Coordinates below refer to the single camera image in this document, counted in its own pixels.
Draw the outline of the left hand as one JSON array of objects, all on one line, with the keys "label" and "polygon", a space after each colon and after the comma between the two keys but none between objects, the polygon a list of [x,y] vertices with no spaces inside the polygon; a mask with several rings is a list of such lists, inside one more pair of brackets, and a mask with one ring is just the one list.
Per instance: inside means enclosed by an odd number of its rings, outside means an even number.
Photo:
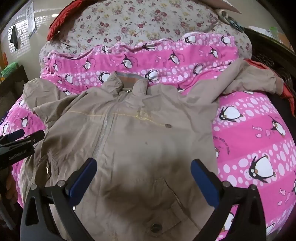
[{"label": "left hand", "polygon": [[4,196],[10,202],[10,204],[15,204],[18,201],[18,192],[16,190],[16,182],[13,178],[11,171],[9,172],[6,178]]}]

